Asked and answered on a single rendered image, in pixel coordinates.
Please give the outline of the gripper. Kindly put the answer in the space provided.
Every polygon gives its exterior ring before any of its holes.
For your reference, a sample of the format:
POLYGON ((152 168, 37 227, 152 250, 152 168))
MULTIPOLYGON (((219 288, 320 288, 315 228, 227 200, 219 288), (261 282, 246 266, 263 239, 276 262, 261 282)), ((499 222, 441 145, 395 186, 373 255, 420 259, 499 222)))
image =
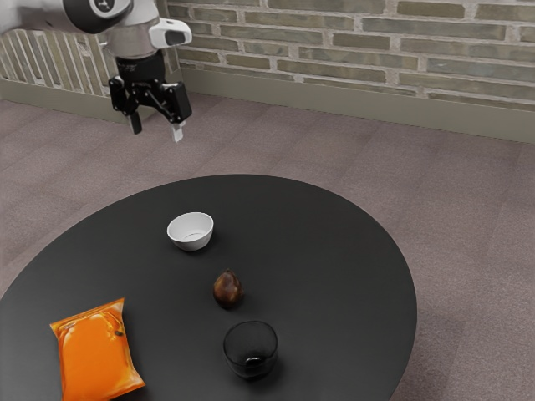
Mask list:
POLYGON ((145 58, 116 58, 115 62, 119 75, 109 80, 111 103, 115 111, 128 119, 133 134, 142 131, 137 111, 139 102, 135 95, 128 95, 125 84, 151 82, 150 87, 143 90, 143 104, 162 114, 171 124, 173 140, 176 143, 181 141, 186 120, 192 115, 191 104, 182 82, 164 83, 163 53, 159 50, 145 58))

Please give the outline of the dark brown pear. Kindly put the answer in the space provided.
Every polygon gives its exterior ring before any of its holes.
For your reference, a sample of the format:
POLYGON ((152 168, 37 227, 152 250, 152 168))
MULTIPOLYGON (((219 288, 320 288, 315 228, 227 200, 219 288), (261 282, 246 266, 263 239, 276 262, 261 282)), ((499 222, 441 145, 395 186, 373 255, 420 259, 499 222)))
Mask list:
POLYGON ((212 295, 220 307, 230 309, 242 301, 244 290, 236 274, 226 269, 214 282, 212 295))

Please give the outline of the black bowl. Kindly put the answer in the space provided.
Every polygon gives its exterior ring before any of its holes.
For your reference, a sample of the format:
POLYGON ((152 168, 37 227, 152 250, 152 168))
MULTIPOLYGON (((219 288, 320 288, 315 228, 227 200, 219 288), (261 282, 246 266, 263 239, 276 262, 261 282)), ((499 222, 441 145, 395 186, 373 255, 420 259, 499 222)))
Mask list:
POLYGON ((239 378, 257 380, 270 374, 278 360, 278 335, 266 322, 240 322, 227 330, 222 348, 239 378))

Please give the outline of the orange snack bag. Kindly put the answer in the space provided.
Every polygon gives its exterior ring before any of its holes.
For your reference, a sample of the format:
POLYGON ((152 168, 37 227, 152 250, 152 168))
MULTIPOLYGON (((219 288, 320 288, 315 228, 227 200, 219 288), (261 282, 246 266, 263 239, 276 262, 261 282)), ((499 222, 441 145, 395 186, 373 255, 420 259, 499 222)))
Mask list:
POLYGON ((58 341, 61 401, 111 401, 145 386, 130 355, 123 298, 50 324, 58 341))

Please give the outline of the white bowl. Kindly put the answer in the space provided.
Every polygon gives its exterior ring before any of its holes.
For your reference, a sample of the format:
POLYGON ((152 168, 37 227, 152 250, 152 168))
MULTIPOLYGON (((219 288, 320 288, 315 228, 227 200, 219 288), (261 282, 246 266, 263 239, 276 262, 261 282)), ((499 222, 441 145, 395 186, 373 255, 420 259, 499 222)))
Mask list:
POLYGON ((213 229, 211 216, 203 212, 188 212, 173 219, 166 233, 182 251, 198 251, 211 240, 213 229))

